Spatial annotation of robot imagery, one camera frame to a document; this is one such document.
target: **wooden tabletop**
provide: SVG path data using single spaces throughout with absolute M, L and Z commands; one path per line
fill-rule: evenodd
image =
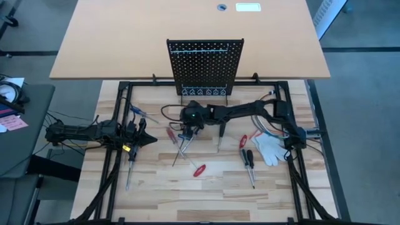
M 112 116 L 117 86 L 118 81 L 104 81 L 102 84 L 96 109 L 100 121 Z M 313 128 L 314 119 L 304 81 L 289 81 L 289 87 L 297 125 Z M 252 102 L 270 90 L 265 86 L 235 86 L 229 104 Z M 223 97 L 197 97 L 195 100 L 201 104 L 224 104 Z M 161 115 L 160 107 L 179 104 L 179 101 L 180 97 L 173 86 L 133 88 L 131 102 L 161 124 L 147 120 L 146 132 L 157 137 L 158 142 L 138 151 L 129 191 L 125 190 L 128 175 L 125 157 L 119 173 L 112 220 L 125 217 L 126 221 L 284 222 L 287 217 L 296 218 L 287 163 L 267 166 L 254 144 L 248 141 L 245 148 L 253 150 L 256 170 L 256 188 L 251 187 L 238 153 L 242 135 L 250 135 L 255 131 L 249 117 L 227 123 L 219 153 L 218 126 L 206 126 L 202 130 L 199 138 L 186 151 L 197 165 L 206 164 L 206 170 L 199 177 L 192 176 L 194 166 L 181 158 L 172 167 L 176 148 L 165 132 L 168 121 Z M 179 110 L 170 107 L 167 113 L 178 118 Z M 309 144 L 321 149 L 318 143 Z M 337 216 L 324 158 L 311 148 L 304 149 L 303 154 L 311 191 L 330 214 Z M 104 157 L 105 149 L 86 152 L 71 218 L 80 215 L 97 193 Z M 304 196 L 300 193 L 303 213 L 306 215 Z M 103 217 L 107 201 L 106 193 Z
M 242 38 L 237 78 L 330 76 L 305 0 L 79 0 L 50 78 L 171 78 L 167 39 Z

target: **robotic arm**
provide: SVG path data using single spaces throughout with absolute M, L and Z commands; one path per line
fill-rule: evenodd
M 273 105 L 273 115 L 271 116 L 265 106 Z M 190 103 L 181 110 L 179 120 L 186 127 L 198 127 L 204 129 L 204 125 L 221 125 L 227 123 L 231 119 L 241 118 L 245 116 L 262 116 L 269 123 L 281 125 L 289 135 L 285 139 L 286 148 L 306 147 L 306 132 L 303 128 L 297 127 L 293 116 L 290 115 L 289 105 L 287 102 L 277 99 L 267 101 L 257 100 L 252 103 L 242 104 L 238 106 L 226 107 L 208 104 L 202 107 L 196 101 Z
M 57 145 L 65 140 L 97 141 L 103 146 L 121 149 L 123 145 L 143 147 L 157 141 L 144 130 L 146 120 L 141 118 L 139 127 L 133 121 L 124 127 L 116 120 L 106 120 L 90 126 L 64 125 L 58 120 L 46 129 L 47 141 Z

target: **paper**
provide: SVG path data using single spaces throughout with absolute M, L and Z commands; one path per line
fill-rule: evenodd
M 236 11 L 238 11 L 238 12 L 260 12 L 261 5 L 259 3 L 236 3 Z
M 0 118 L 0 124 L 6 127 L 9 131 L 25 128 L 28 125 L 15 115 Z
M 22 87 L 24 84 L 25 78 L 6 78 L 4 81 L 8 81 L 14 84 L 17 84 L 19 87 Z M 0 87 L 0 95 L 6 97 L 6 100 L 11 102 L 15 98 L 15 90 L 7 85 L 2 85 Z

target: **red-handled screwdriver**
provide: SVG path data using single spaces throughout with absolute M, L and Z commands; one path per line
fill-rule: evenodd
M 187 156 L 185 156 L 185 155 L 183 154 L 183 152 L 181 151 L 181 148 L 179 148 L 178 140 L 176 139 L 176 137 L 175 137 L 173 131 L 171 130 L 171 128 L 167 127 L 167 128 L 166 128 L 166 131 L 167 131 L 167 134 L 168 134 L 170 140 L 171 140 L 172 143 L 176 146 L 177 151 L 178 151 L 178 153 L 182 156 L 182 158 L 183 158 L 183 159 L 188 159 L 188 160 L 190 161 L 190 163 L 196 168 L 196 171 L 194 172 L 193 176 L 196 178 L 196 177 L 198 177 L 200 174 L 202 174 L 202 173 L 206 170 L 206 165 L 203 164 L 202 166 L 197 167 L 197 166 L 195 165 L 195 163 L 194 163 L 189 157 L 187 157 Z

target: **gray floor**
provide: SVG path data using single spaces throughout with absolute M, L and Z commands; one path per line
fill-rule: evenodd
M 8 13 L 15 0 L 0 10 Z M 308 0 L 313 14 L 321 0 Z M 400 1 L 349 1 L 353 12 L 340 14 L 321 40 L 324 47 L 400 46 Z M 8 28 L 0 49 L 58 50 L 76 0 L 22 0 L 15 17 L 20 26 Z M 353 221 L 396 224 L 400 221 L 400 122 L 398 84 L 400 53 L 327 53 L 332 78 L 316 81 L 332 141 L 337 168 Z M 56 93 L 51 109 L 92 119 L 100 81 L 50 81 L 54 56 L 0 57 L 0 73 L 24 76 L 31 84 L 52 83 Z M 62 118 L 73 124 L 87 121 Z M 44 144 L 38 141 L 38 147 Z M 79 155 L 59 160 L 79 164 Z M 74 191 L 60 194 L 59 182 L 46 183 L 50 196 L 37 221 L 63 222 L 69 218 Z

